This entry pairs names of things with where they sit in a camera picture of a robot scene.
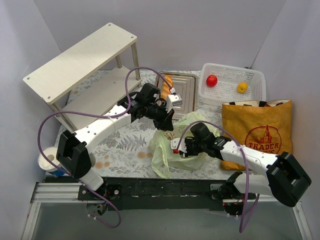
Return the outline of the long orange toy bread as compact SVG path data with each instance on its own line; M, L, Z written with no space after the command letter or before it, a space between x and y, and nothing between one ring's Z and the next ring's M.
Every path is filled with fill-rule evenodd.
M173 80L169 75L165 75L164 78L169 83L171 87L173 87ZM171 94L170 87L167 85L165 81L162 83L162 89L161 89L161 98L167 99L167 96Z

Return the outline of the light green plastic grocery bag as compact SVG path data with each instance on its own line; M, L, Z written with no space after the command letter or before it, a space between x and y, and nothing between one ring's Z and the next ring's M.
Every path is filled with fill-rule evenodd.
M168 179L170 177L170 167L195 171L200 169L206 160L212 159L205 152L189 156L185 152L184 139L193 137L193 134L188 129L182 136L185 128L191 123L206 120L203 115L193 111L175 122L173 131L155 131L149 146L152 153L151 168L158 177Z

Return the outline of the red toy apple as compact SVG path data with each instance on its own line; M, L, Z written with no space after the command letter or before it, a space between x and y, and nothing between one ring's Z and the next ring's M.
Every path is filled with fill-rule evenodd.
M210 88L215 87L218 83L218 77L211 74L206 78L206 85Z

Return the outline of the yellow toy lemon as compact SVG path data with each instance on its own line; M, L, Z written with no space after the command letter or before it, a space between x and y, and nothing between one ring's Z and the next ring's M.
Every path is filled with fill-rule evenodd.
M241 82L238 84L237 86L238 93L244 94L247 92L247 90L248 90L248 84L246 82Z

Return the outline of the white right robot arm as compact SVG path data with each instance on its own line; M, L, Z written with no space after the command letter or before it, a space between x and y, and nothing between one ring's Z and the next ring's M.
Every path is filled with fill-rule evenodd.
M264 153L236 143L225 137L216 137L204 122L196 121L190 128L191 136L181 136L171 148L183 157L206 153L210 157L236 164L244 164L253 175L234 172L226 182L213 191L217 199L237 199L241 195L267 195L287 207L294 207L311 185L312 180L288 152Z

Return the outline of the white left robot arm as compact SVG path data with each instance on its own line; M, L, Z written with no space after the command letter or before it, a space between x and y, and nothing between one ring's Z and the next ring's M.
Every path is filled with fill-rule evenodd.
M162 98L160 89L146 83L139 92L121 99L109 112L91 124L75 131L66 130L60 136L56 159L75 179L89 187L95 200L106 196L104 180L93 169L91 156L94 148L111 134L137 119L151 119L158 130L173 130L173 107L182 104L181 97L173 90Z

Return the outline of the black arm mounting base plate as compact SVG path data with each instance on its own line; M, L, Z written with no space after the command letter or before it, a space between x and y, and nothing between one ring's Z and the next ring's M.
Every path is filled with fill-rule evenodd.
M223 211L213 192L225 183L213 179L105 177L100 193L118 210L205 209Z

